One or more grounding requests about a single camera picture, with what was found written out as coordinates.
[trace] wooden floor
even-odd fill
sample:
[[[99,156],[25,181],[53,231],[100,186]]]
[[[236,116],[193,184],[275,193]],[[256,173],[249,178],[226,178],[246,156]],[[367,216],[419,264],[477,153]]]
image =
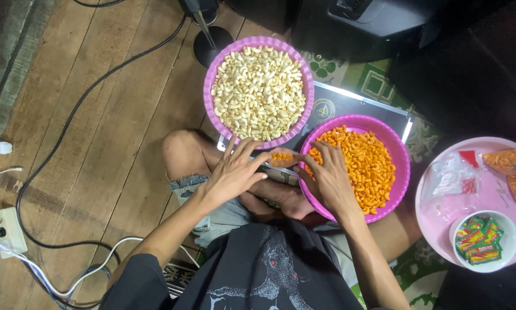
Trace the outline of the wooden floor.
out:
[[[86,88],[164,40],[181,17],[177,0],[126,0],[101,9],[56,1],[2,137],[14,145],[14,152],[0,156],[0,170],[22,166],[24,171],[0,176],[0,208],[15,204],[23,181],[51,151]],[[274,35],[227,7],[220,8],[215,25],[238,39]],[[24,195],[22,218],[37,239],[115,244],[125,236],[145,236],[179,207],[166,187],[161,139],[188,127],[218,137],[203,107],[206,68],[192,52],[198,32],[188,19],[170,43],[111,75],[88,95],[55,157]],[[48,250],[27,243],[26,256],[60,290],[70,288],[107,254],[95,246]],[[186,244],[195,247],[189,237]],[[135,245],[126,242],[118,253],[125,257]],[[185,253],[177,257],[188,260]],[[72,300],[98,300],[105,284],[104,274],[97,273],[79,286]],[[14,258],[0,258],[0,310],[6,309],[57,309]]]

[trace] hand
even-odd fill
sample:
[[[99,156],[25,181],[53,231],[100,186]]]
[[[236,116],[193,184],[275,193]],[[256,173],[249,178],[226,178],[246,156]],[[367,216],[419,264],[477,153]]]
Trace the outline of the hand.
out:
[[[233,135],[214,172],[201,186],[207,205],[214,208],[246,192],[254,183],[267,178],[267,174],[256,173],[256,169],[271,157],[270,153],[263,152],[255,159],[249,160],[250,154],[262,143],[254,142],[250,137],[246,138],[231,154],[235,139],[236,136]]]
[[[364,217],[365,215],[355,199],[340,147],[331,147],[323,141],[312,142],[311,145],[321,153],[323,166],[320,166],[309,155],[306,155],[303,161],[308,165],[316,181],[307,171],[295,167],[295,171],[306,183],[309,192],[335,217],[343,212],[352,217]]]

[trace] graphic print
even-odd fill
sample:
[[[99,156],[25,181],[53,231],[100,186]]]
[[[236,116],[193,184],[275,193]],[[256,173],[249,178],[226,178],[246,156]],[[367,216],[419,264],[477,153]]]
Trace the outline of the graphic print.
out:
[[[255,288],[224,286],[217,290],[208,291],[208,293],[218,297],[230,296],[248,298],[250,296],[260,296],[274,300],[279,295],[279,289],[284,288],[289,296],[290,302],[296,310],[313,310],[303,301],[302,296],[298,292],[298,283],[304,282],[305,280],[299,279],[294,271],[293,253],[287,246],[283,232],[268,226],[264,229],[264,235],[262,236],[260,244],[264,247],[261,261],[265,264],[267,270],[266,279],[260,286]]]

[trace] pink tray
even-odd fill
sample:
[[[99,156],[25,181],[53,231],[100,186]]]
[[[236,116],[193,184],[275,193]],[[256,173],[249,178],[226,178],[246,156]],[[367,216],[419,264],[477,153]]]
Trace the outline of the pink tray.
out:
[[[376,215],[365,215],[365,221],[367,223],[378,221],[382,217],[385,217],[388,213],[392,212],[397,207],[397,205],[399,205],[403,199],[403,195],[405,195],[405,192],[407,191],[410,176],[409,155],[407,154],[407,150],[405,149],[405,146],[401,142],[401,139],[397,133],[393,131],[388,125],[374,117],[358,114],[341,115],[330,119],[329,121],[326,121],[325,123],[316,127],[316,129],[309,134],[306,141],[303,143],[300,153],[307,154],[311,149],[310,143],[319,138],[323,132],[327,132],[335,127],[342,125],[346,125],[349,131],[354,130],[359,133],[369,131],[374,132],[376,138],[384,143],[388,149],[388,152],[392,157],[392,163],[394,166],[396,166],[396,181],[392,185],[392,190],[390,191],[390,200],[386,201],[386,206],[384,208],[376,209]],[[332,214],[330,214],[330,212],[328,212],[309,192],[309,189],[303,180],[298,179],[298,182],[300,183],[303,195],[307,198],[315,210],[317,210],[319,214],[325,216],[326,218],[332,221],[336,221],[334,216],[332,216]]]
[[[220,118],[214,114],[214,102],[212,95],[210,95],[210,90],[212,89],[215,77],[218,74],[218,66],[222,63],[224,57],[230,52],[241,52],[242,48],[245,46],[257,47],[265,45],[273,47],[277,51],[285,51],[289,54],[292,60],[298,60],[298,62],[302,65],[300,71],[302,72],[303,94],[306,96],[306,105],[298,122],[292,125],[286,135],[277,139],[273,139],[269,142],[264,142],[261,147],[258,147],[259,150],[273,148],[289,141],[291,138],[296,136],[300,130],[302,130],[304,124],[307,122],[309,114],[311,113],[311,108],[314,104],[314,81],[311,77],[311,71],[309,70],[306,61],[302,58],[300,53],[298,53],[292,46],[289,46],[287,43],[282,42],[281,40],[270,38],[268,36],[251,36],[250,38],[237,40],[224,48],[220,54],[214,58],[214,61],[206,73],[205,86],[203,87],[206,114],[208,114],[210,121],[219,131],[219,133],[229,140],[233,133],[223,123],[221,123]],[[235,144],[238,144],[239,141],[240,139],[237,138]]]
[[[483,154],[515,148],[516,143],[503,138],[473,138],[459,142],[443,151],[438,157],[436,157],[436,159],[434,159],[434,162],[440,160],[450,152],[474,150],[479,152],[479,154]],[[478,163],[482,169],[482,172],[480,172],[480,189],[478,192],[481,206],[476,207],[476,211],[498,211],[508,216],[516,225],[516,202],[514,201],[509,186],[507,185],[506,177],[488,168],[486,165],[484,165],[483,161]],[[431,173],[431,171],[431,166],[429,166],[423,173],[416,190],[416,218],[419,222],[419,227],[422,231],[422,234],[424,235],[424,238],[428,241],[430,246],[432,246],[432,249],[434,249],[443,258],[447,259],[451,263],[462,266],[462,264],[455,257],[452,248],[453,245],[449,242],[449,238],[447,236],[449,234],[449,228],[455,220],[462,216],[473,213],[474,210],[468,210],[468,212],[454,212],[448,221],[444,221],[438,215],[436,215],[435,212],[432,212],[433,208],[436,208],[438,204],[441,205],[441,208],[445,208],[445,206],[466,205],[468,202],[468,195],[447,195],[439,200],[429,200],[430,204],[428,205],[425,202],[422,202],[420,199],[422,196],[422,189],[426,188],[426,185],[428,185],[425,184],[425,182],[427,180],[428,174]],[[516,254],[509,264],[513,264],[515,262]]]

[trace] black cable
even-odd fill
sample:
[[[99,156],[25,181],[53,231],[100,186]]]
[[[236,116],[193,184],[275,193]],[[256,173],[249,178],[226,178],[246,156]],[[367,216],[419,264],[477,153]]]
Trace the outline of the black cable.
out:
[[[107,72],[106,74],[104,74],[102,77],[100,77],[95,83],[93,83],[85,92],[84,94],[82,94],[82,96],[80,97],[80,99],[78,100],[78,102],[76,103],[75,107],[72,109],[71,111],[71,114],[69,115],[69,118],[67,119],[67,121],[65,122],[65,125],[63,127],[63,130],[61,131],[61,135],[59,135],[59,139],[57,139],[57,142],[55,143],[55,146],[53,148],[53,150],[51,150],[51,152],[49,153],[49,155],[47,156],[47,158],[44,160],[44,162],[38,167],[38,169],[28,178],[28,180],[23,184],[23,187],[21,187],[20,191],[19,191],[19,195],[17,196],[17,202],[15,204],[15,208],[17,210],[17,218],[19,219],[19,225],[20,225],[20,228],[21,230],[23,231],[23,233],[25,234],[25,236],[27,236],[27,238],[29,238],[32,242],[34,242],[35,244],[37,245],[40,245],[41,247],[44,247],[44,248],[48,248],[48,249],[63,249],[63,248],[69,248],[69,247],[75,247],[77,245],[84,245],[84,244],[93,244],[93,245],[97,245],[97,246],[101,246],[101,247],[104,247],[106,249],[108,249],[109,251],[112,251],[112,248],[110,247],[110,245],[108,244],[105,244],[103,242],[99,242],[99,241],[79,241],[79,242],[72,242],[72,243],[66,243],[66,244],[46,244],[46,243],[43,243],[43,242],[40,242],[38,240],[36,240],[28,231],[27,229],[25,228],[24,224],[23,224],[23,221],[21,219],[21,216],[20,216],[20,201],[23,197],[23,194],[24,192],[27,190],[30,182],[32,182],[32,180],[40,173],[40,171],[46,166],[46,164],[48,164],[48,162],[50,161],[50,159],[53,157],[53,155],[55,154],[55,152],[57,151],[57,149],[59,148],[59,145],[61,144],[61,142],[63,141],[63,138],[65,136],[65,133],[67,132],[67,129],[69,128],[69,125],[71,124],[71,121],[72,119],[74,118],[75,116],[75,113],[76,111],[78,110],[78,108],[80,107],[80,105],[82,104],[82,102],[84,101],[84,99],[86,98],[86,96],[99,84],[101,83],[104,79],[106,79],[107,77],[109,77],[111,74],[115,73],[116,71],[120,70],[121,68],[125,67],[126,65],[128,65],[129,63],[133,62],[134,60],[137,60],[151,52],[153,52],[154,50],[160,48],[161,46],[164,46],[166,43],[170,42],[176,34],[178,34],[178,32],[181,30],[181,27],[183,26],[184,22],[185,22],[185,16],[181,19],[181,22],[180,24],[178,25],[178,27],[176,28],[176,30],[174,30],[174,32],[168,37],[166,38],[164,41],[162,41],[161,43],[158,43],[157,45],[151,47],[150,49],[144,51],[144,52],[141,52],[133,57],[131,57],[130,59],[124,61],[123,63],[121,63],[120,65],[114,67],[113,69],[111,69],[109,72]],[[120,257],[118,256],[118,253],[115,251],[114,253],[114,257],[116,259],[116,262],[118,264],[120,264]],[[27,270],[29,271],[29,273],[32,275],[32,277],[37,281],[37,283],[47,292],[48,290],[45,288],[45,286],[38,280],[38,277],[34,274],[34,272],[32,271],[32,269],[30,267],[28,267],[27,264],[25,264],[25,266],[27,267]],[[71,307],[71,308],[74,308],[74,309],[91,309],[91,308],[94,308],[96,307],[97,305],[99,305],[99,303],[93,305],[93,306],[90,306],[90,307],[78,307],[78,306],[74,306],[74,305],[71,305],[67,302],[65,302],[60,296],[55,296],[55,299],[62,303],[63,305],[65,306],[68,306],[68,307]]]
[[[111,2],[103,3],[103,4],[88,4],[88,3],[80,2],[78,0],[73,0],[73,1],[76,2],[77,4],[80,4],[80,5],[82,5],[84,7],[88,7],[88,8],[105,8],[105,7],[110,7],[111,5],[119,4],[120,2],[122,2],[124,0],[114,0]]]

